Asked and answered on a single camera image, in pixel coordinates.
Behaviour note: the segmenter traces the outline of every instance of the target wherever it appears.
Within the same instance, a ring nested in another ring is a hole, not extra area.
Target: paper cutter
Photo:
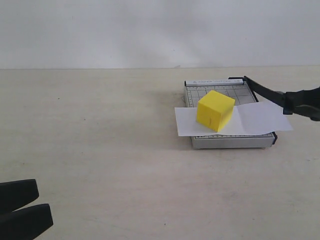
[[[196,108],[198,101],[209,91],[215,90],[235,99],[235,105],[258,102],[255,93],[242,77],[222,80],[191,80],[184,82],[185,105]],[[194,149],[270,148],[277,140],[275,132],[264,135],[210,135],[192,136]]]

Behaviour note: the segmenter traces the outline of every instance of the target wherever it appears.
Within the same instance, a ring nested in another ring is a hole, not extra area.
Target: foam cube
[[[230,121],[235,102],[235,99],[212,90],[198,101],[196,121],[219,132]]]

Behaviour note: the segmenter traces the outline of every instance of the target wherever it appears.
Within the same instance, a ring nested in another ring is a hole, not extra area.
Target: white table surface
[[[35,178],[43,240],[318,240],[320,124],[268,149],[193,150],[184,80],[320,85],[320,67],[0,70],[0,181]]]

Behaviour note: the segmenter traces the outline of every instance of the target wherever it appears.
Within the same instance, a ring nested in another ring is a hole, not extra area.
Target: white wall
[[[0,0],[0,68],[320,64],[320,0]]]

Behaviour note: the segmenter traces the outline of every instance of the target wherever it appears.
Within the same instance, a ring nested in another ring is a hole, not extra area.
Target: sheet of paper
[[[276,131],[293,130],[287,117],[283,115],[283,109],[271,101],[234,106],[231,120],[220,132],[215,132],[196,122],[196,107],[176,107],[174,110],[178,135],[181,137],[256,136]]]

